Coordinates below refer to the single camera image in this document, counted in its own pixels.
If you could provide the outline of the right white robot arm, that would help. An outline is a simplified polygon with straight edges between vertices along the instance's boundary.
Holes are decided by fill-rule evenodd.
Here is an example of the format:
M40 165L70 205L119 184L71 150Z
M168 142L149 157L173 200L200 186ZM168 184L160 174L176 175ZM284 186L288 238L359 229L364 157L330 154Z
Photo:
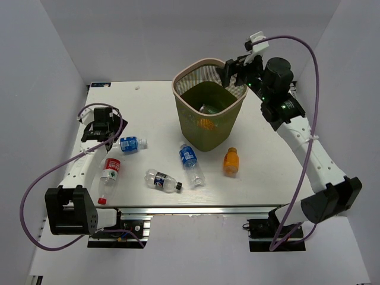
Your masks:
M266 64L260 55L249 64L244 57L228 60L216 69L223 87L235 77L235 85L246 85L261 100L261 112L273 130L288 144L309 179L313 195L271 211L269 232L277 237L290 225L309 221L318 224L349 210L362 189L357 178L349 178L325 151L300 103L290 94L293 80L290 63L271 58Z

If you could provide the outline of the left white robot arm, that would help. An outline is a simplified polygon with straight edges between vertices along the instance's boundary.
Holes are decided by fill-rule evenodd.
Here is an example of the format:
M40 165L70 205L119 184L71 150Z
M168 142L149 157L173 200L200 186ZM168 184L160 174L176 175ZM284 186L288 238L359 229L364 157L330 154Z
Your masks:
M125 222L112 208L97 208L89 194L98 167L128 124L111 107L96 107L80 115L85 125L79 157L56 188L45 193L50 231L54 235L93 235L105 230L122 235Z

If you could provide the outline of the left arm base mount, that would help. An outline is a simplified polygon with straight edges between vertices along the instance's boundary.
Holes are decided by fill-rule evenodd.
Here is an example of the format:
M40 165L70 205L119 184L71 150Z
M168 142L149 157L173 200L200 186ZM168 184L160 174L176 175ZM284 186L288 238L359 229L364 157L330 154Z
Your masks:
M118 216L112 227L99 230L88 238L88 248L102 249L142 249L150 234L151 216Z

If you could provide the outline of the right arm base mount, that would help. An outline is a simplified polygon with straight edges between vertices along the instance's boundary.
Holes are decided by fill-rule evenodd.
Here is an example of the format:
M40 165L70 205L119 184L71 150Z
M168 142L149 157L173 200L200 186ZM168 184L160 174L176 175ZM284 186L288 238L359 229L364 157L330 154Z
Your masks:
M242 225L248 232L249 250L251 252L269 252L270 244L275 235L266 219L250 219ZM302 228L298 228L286 241L275 249L275 252L303 252L306 251Z

